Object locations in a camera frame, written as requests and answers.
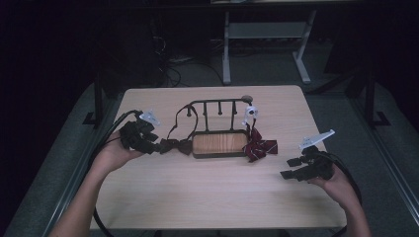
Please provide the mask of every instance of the dark background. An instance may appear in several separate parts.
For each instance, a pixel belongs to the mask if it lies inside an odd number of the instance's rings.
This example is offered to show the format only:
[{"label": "dark background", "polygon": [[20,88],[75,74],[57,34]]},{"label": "dark background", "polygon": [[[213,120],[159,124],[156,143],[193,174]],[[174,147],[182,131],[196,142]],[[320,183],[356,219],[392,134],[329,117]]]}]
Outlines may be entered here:
[{"label": "dark background", "polygon": [[[158,87],[162,75],[155,69],[164,62],[151,50],[154,31],[167,38],[173,48],[189,49],[199,56],[209,53],[206,45],[210,38],[222,34],[223,15],[219,12],[180,15],[166,11],[158,15],[164,26],[150,28],[154,12],[110,17],[86,11],[106,2],[0,1],[0,234],[77,99],[98,73],[105,78],[105,87],[111,88],[109,96],[128,87]],[[345,72],[355,65],[367,65],[419,130],[417,13],[410,1],[381,1],[339,11],[323,9],[318,12],[311,38],[335,41],[329,71]],[[128,68],[118,66],[109,52],[117,54]],[[132,71],[138,63],[143,70]]]}]

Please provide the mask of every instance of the controller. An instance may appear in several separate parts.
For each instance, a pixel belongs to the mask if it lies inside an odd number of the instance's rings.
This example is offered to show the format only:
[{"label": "controller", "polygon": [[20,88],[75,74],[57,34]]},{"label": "controller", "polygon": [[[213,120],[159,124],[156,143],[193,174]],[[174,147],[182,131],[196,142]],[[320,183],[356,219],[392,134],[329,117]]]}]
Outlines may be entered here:
[{"label": "controller", "polygon": [[158,136],[151,131],[154,130],[152,123],[148,122],[149,112],[142,111],[135,114],[136,121],[128,121],[121,129],[121,143],[125,149],[134,149],[142,153],[151,154],[154,151],[160,152],[162,146],[153,142]]},{"label": "controller", "polygon": [[290,167],[300,166],[305,163],[306,166],[297,170],[289,170],[281,172],[285,180],[297,179],[298,181],[306,181],[316,177],[324,180],[330,180],[334,172],[332,169],[333,159],[329,153],[319,151],[316,146],[308,146],[301,152],[302,156],[287,161]]}]

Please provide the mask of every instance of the red cloth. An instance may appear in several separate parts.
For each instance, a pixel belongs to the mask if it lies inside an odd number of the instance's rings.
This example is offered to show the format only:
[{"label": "red cloth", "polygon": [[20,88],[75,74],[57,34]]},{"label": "red cloth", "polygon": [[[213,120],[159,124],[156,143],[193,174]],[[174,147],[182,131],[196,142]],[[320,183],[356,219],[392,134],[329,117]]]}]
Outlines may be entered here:
[{"label": "red cloth", "polygon": [[262,140],[262,135],[255,128],[256,120],[253,119],[252,128],[249,123],[247,125],[247,145],[243,147],[244,153],[249,157],[249,162],[255,162],[262,159],[266,154],[278,154],[277,140]]}]

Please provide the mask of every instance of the black cable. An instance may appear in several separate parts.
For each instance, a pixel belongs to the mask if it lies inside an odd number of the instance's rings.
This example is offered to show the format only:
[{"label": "black cable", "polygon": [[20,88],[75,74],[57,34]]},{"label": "black cable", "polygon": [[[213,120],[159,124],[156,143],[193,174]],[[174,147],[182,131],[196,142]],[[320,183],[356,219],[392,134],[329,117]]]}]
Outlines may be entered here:
[{"label": "black cable", "polygon": [[[128,117],[131,114],[138,114],[139,111],[129,111],[127,113],[122,114],[115,122],[114,124],[109,128],[109,130],[105,133],[105,135],[102,137],[102,139],[99,141],[96,148],[93,150],[93,153],[89,159],[88,167],[86,169],[86,172],[84,174],[83,179],[86,177],[87,173],[89,172],[90,168],[92,168],[93,161],[95,160],[96,156],[99,154],[99,152],[102,150],[103,146],[111,141],[120,139],[120,137],[108,140],[112,133],[114,133],[115,129],[123,122],[126,117]],[[98,210],[95,206],[95,210],[93,212],[93,217],[95,218],[96,223],[98,224],[99,228],[102,230],[102,232],[108,236],[108,237],[114,237],[111,232],[106,228],[104,223],[102,222],[101,218],[99,217]]]},{"label": "black cable", "polygon": [[[349,172],[349,170],[346,168],[345,164],[340,160],[340,158],[337,155],[331,154],[331,153],[327,153],[328,155],[332,155],[334,156],[336,159],[332,159],[331,157],[321,153],[321,152],[315,152],[316,155],[324,157],[329,159],[330,161],[333,162],[333,164],[335,164],[344,174],[345,176],[348,178],[349,184],[351,185],[352,189],[354,190],[355,194],[357,195],[358,201],[360,202],[360,205],[363,204],[363,198],[361,195],[361,190],[358,187],[357,183],[355,182],[354,178],[352,177],[351,173]],[[347,231],[348,226],[343,227],[342,229],[340,229],[338,232],[334,233],[332,235],[332,237],[339,237],[342,234],[344,234]]]}]

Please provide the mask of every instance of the hand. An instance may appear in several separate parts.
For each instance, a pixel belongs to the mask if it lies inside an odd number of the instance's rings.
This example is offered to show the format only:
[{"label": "hand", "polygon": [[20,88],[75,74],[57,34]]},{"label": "hand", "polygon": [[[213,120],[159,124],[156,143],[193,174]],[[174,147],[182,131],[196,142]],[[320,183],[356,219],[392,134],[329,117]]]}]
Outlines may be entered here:
[{"label": "hand", "polygon": [[143,155],[139,151],[125,149],[121,144],[120,137],[119,131],[111,134],[107,143],[96,156],[90,172],[105,178],[109,173],[118,170],[129,160]]},{"label": "hand", "polygon": [[308,180],[308,182],[322,188],[344,209],[360,205],[358,197],[346,175],[335,164],[333,164],[332,169],[334,175],[330,180],[323,180],[317,177]]}]

